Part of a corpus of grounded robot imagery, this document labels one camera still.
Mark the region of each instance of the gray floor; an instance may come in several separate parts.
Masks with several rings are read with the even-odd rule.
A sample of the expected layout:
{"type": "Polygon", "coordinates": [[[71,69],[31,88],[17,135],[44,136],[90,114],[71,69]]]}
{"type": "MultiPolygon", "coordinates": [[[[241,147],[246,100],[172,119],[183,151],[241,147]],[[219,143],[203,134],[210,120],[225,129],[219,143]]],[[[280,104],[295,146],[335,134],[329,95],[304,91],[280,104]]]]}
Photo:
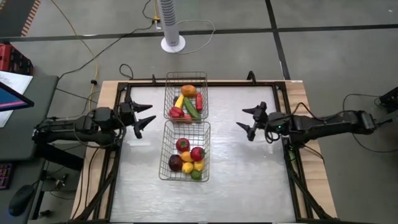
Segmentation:
{"type": "MultiPolygon", "coordinates": [[[[144,0],[57,2],[81,34],[129,32],[147,24],[141,15],[144,0]]],[[[176,2],[179,19],[209,19],[219,29],[270,27],[262,0],[176,2]]],[[[272,0],[272,5],[279,27],[398,24],[396,1],[272,0]]],[[[148,7],[148,15],[153,15],[152,7],[148,7]]],[[[192,24],[182,29],[209,27],[192,24]]],[[[50,1],[43,0],[28,35],[72,35],[72,32],[50,1]]],[[[187,49],[197,48],[207,38],[205,35],[187,37],[187,49]]],[[[290,76],[304,81],[315,114],[340,111],[343,97],[348,93],[381,95],[397,86],[396,29],[283,33],[280,38],[290,76]]],[[[95,53],[111,41],[89,40],[87,43],[95,53]]],[[[90,58],[79,41],[18,42],[14,45],[47,75],[59,76],[90,58]]],[[[130,38],[114,45],[98,62],[100,81],[125,79],[118,72],[121,63],[130,64],[137,78],[149,78],[152,74],[164,77],[174,70],[201,70],[209,74],[210,79],[237,79],[245,78],[247,72],[253,70],[260,79],[283,79],[272,34],[215,35],[209,46],[191,55],[164,53],[159,37],[130,38]]],[[[65,76],[59,88],[87,96],[93,75],[94,64],[90,64],[80,72],[65,76]]],[[[80,114],[84,103],[84,100],[57,92],[50,115],[80,114]]],[[[376,117],[382,115],[372,98],[352,97],[347,101],[347,108],[370,111],[376,117]]],[[[359,139],[375,150],[393,149],[398,143],[395,128],[391,125],[359,139]]],[[[398,154],[366,151],[349,134],[323,138],[320,145],[338,216],[356,222],[396,223],[398,154]]],[[[57,200],[49,198],[43,207],[60,203],[54,202],[57,200]]],[[[45,218],[36,222],[49,223],[45,218]]]]}

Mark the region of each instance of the metal wire basket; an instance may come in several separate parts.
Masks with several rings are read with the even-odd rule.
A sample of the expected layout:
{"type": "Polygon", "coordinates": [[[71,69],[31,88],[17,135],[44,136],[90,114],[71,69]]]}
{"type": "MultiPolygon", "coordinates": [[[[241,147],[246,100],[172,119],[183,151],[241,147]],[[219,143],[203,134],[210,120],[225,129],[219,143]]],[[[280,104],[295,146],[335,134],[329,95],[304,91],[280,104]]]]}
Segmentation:
{"type": "MultiPolygon", "coordinates": [[[[169,111],[174,106],[174,98],[181,95],[181,86],[193,85],[197,89],[197,93],[201,93],[203,100],[203,109],[201,111],[201,120],[208,117],[208,95],[207,95],[207,74],[205,72],[169,72],[166,75],[166,88],[164,97],[164,117],[166,119],[179,120],[171,118],[169,111]]],[[[193,105],[196,103],[195,97],[190,97],[193,105]]],[[[183,106],[185,114],[189,114],[185,106],[183,106]]]]}
{"type": "Polygon", "coordinates": [[[182,124],[166,121],[164,126],[162,152],[160,153],[159,178],[162,180],[179,180],[192,182],[206,182],[210,177],[210,123],[201,122],[182,124]],[[190,142],[190,148],[201,147],[205,150],[205,166],[201,172],[201,180],[193,180],[190,174],[174,172],[169,167],[172,155],[180,154],[175,143],[180,138],[190,142]]]}

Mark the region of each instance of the black desk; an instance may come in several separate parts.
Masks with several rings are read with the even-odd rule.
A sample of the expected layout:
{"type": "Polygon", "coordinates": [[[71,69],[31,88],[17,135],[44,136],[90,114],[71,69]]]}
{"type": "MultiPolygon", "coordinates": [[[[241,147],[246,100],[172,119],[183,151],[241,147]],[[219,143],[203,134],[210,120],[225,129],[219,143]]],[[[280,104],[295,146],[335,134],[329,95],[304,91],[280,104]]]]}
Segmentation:
{"type": "MultiPolygon", "coordinates": [[[[25,148],[31,150],[34,143],[31,139],[33,133],[32,123],[37,124],[47,116],[55,87],[58,83],[58,77],[36,76],[33,77],[24,96],[31,99],[35,106],[33,108],[15,110],[9,118],[6,126],[0,131],[0,144],[2,146],[14,146],[15,140],[19,141],[18,149],[25,148]],[[24,134],[10,136],[6,133],[15,130],[15,127],[22,128],[24,134]]],[[[0,222],[7,224],[27,223],[30,211],[33,206],[33,200],[29,203],[26,211],[19,217],[12,217],[8,213],[9,202],[16,191],[25,184],[33,184],[40,179],[43,171],[45,159],[32,159],[29,161],[20,161],[14,163],[14,174],[11,179],[11,185],[8,190],[0,191],[0,222]]]]}

